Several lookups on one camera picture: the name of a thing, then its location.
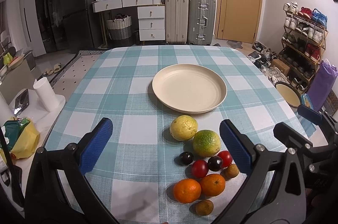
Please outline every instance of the screw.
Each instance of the screw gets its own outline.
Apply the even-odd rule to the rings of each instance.
[[[37,148],[37,153],[43,153],[45,149],[43,147],[39,147]]]
[[[70,151],[74,151],[76,148],[76,143],[70,143],[67,145],[67,149]]]
[[[295,154],[295,153],[296,153],[296,151],[295,151],[294,148],[288,148],[288,152],[289,152],[290,154]]]
[[[309,165],[309,170],[310,170],[311,173],[313,173],[314,170],[315,170],[315,166],[313,166],[312,164],[310,164]]]
[[[256,145],[256,149],[260,152],[264,151],[265,150],[265,147],[262,145],[262,144],[258,144]]]

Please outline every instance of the red cherry tomato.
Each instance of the red cherry tomato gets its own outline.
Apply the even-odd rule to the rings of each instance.
[[[232,163],[233,158],[229,151],[221,151],[217,156],[223,159],[222,168],[227,168]]]
[[[208,174],[208,164],[204,160],[197,160],[192,165],[192,174],[196,178],[205,177]]]

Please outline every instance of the checkered tablecloth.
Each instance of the checkered tablecloth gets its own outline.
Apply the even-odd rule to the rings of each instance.
[[[230,119],[254,144],[262,143],[271,151],[285,149],[273,137],[273,127],[278,122],[287,123],[305,136],[282,96],[239,51],[185,45],[107,51],[70,97],[46,148],[63,149],[68,143],[77,143],[103,117],[110,118],[113,135],[86,178],[121,223],[211,223],[245,179],[245,175],[239,174],[228,181],[225,191],[211,198],[215,208],[207,217],[195,215],[191,204],[174,201],[175,182],[191,177],[190,167],[177,166],[174,158],[191,150],[191,142],[180,143],[171,138],[170,123],[182,114],[164,106],[151,87],[154,75],[173,64],[207,67],[219,74],[228,88],[227,97],[218,108],[193,116],[199,130],[219,133],[220,122]],[[75,198],[70,203],[80,210]]]

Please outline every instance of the gray refrigerator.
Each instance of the gray refrigerator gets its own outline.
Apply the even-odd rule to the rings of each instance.
[[[61,0],[65,34],[72,53],[103,44],[99,14],[93,12],[95,0]]]

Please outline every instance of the suitcase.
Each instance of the suitcase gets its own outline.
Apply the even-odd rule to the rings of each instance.
[[[189,0],[165,0],[167,43],[187,42]]]
[[[189,0],[188,42],[210,45],[214,32],[216,0]]]

